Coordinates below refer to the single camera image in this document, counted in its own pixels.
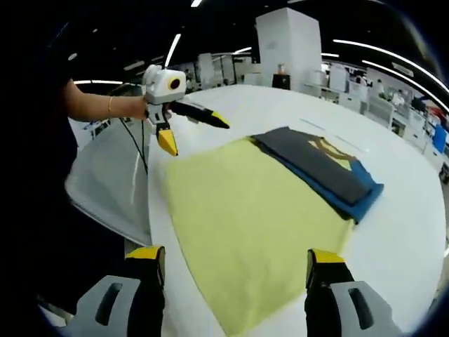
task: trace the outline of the person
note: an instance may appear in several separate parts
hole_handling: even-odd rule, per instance
[[[16,254],[20,268],[15,276],[27,280],[33,296],[75,314],[78,299],[124,259],[125,251],[123,238],[74,208],[65,191],[77,153],[68,117],[144,119],[147,104],[142,96],[82,92],[68,60],[76,41],[70,21],[35,16],[23,19],[33,29],[20,29],[28,35],[17,37],[24,46],[15,51],[23,60],[18,62],[22,76],[16,77],[23,80],[19,88],[26,88],[21,96],[28,112],[20,124],[27,147],[16,193],[24,211],[18,214],[20,225],[12,227],[24,248]]]
[[[391,99],[391,103],[393,105],[404,105],[406,103],[406,100],[404,100],[404,97],[402,96],[402,90],[399,89],[397,92],[393,94],[393,98]]]
[[[377,96],[384,95],[384,86],[382,85],[382,80],[381,79],[377,80],[377,83],[376,83],[376,85],[374,87],[374,91],[375,91],[375,94]]]

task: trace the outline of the folded clothing stack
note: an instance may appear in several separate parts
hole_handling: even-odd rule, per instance
[[[359,223],[384,189],[356,157],[340,151],[325,138],[288,127],[252,138],[265,154],[306,182],[343,218]]]

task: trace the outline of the yellow cloth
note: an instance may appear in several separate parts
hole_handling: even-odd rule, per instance
[[[172,161],[165,173],[182,252],[228,336],[297,298],[307,249],[340,253],[351,227],[248,140]]]

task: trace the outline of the white table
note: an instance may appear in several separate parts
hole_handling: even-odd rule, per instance
[[[356,155],[373,178],[385,184],[380,198],[351,234],[343,256],[354,278],[369,283],[390,304],[400,329],[413,330],[434,297],[445,248],[443,193],[438,175],[426,159],[364,116],[301,93],[228,86],[189,97],[220,111],[231,129],[173,117],[170,123],[179,147],[178,158],[288,125],[327,137],[340,149]],[[159,164],[177,159],[154,145],[153,141],[148,161],[149,221],[153,243],[163,244],[167,250],[164,331],[179,336],[223,336],[187,269],[160,194]],[[248,336],[306,336],[304,299],[305,294]]]

